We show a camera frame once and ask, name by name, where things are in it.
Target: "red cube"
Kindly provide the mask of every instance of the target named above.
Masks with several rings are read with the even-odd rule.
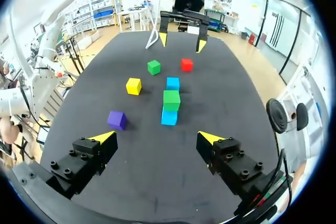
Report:
[[[182,71],[184,72],[190,72],[193,70],[193,61],[191,59],[182,59],[181,60],[181,67]]]

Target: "blue cube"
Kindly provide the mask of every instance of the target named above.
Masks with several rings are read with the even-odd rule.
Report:
[[[165,111],[162,109],[161,124],[175,126],[177,124],[177,111]]]
[[[180,90],[180,79],[178,77],[167,77],[166,90]]]

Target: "purple cube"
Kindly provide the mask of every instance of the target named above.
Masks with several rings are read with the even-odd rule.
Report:
[[[111,111],[109,118],[107,119],[107,124],[111,128],[124,131],[127,124],[127,118],[123,112]]]

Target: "yellow cube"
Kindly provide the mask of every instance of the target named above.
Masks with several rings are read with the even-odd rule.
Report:
[[[141,80],[137,78],[130,78],[126,84],[128,94],[139,95],[141,90]]]

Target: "screw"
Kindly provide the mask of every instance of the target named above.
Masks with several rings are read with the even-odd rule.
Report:
[[[238,152],[238,157],[243,157],[243,156],[244,156],[244,154],[245,154],[245,152],[244,152],[244,151],[239,151],[239,152]]]
[[[233,158],[232,154],[226,154],[226,156],[225,156],[225,160],[227,162],[230,162],[232,160],[232,158]]]
[[[24,185],[27,184],[27,180],[23,178],[23,179],[20,180],[20,183],[21,183],[21,185],[24,186]]]
[[[74,150],[69,150],[69,155],[74,157],[76,155],[76,152]]]
[[[55,162],[55,161],[51,161],[51,162],[50,162],[50,166],[52,167],[52,169],[55,169],[55,170],[58,169],[58,164],[57,164],[57,162]]]
[[[261,170],[263,168],[263,163],[262,162],[258,162],[254,168],[256,170]]]
[[[250,174],[250,173],[248,172],[248,170],[242,170],[242,171],[240,172],[240,176],[241,176],[242,179],[247,178],[249,174]]]
[[[72,171],[70,169],[68,169],[68,168],[65,169],[63,173],[67,177],[71,177],[72,176]]]
[[[84,161],[86,161],[86,160],[88,160],[89,159],[89,157],[88,157],[88,155],[87,154],[82,154],[82,155],[80,155],[80,158],[82,159],[82,160],[84,160]]]

